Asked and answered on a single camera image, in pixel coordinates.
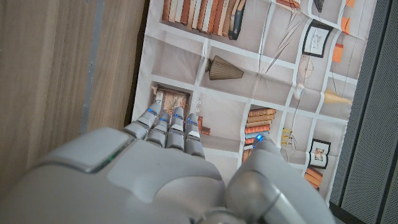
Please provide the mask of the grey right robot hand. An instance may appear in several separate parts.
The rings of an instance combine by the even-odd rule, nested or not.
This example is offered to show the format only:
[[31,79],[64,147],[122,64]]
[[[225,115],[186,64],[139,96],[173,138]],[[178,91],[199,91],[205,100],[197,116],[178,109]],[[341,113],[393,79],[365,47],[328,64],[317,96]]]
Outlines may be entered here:
[[194,114],[151,104],[118,131],[53,150],[1,199],[2,223],[333,223],[315,189],[263,134],[228,184]]

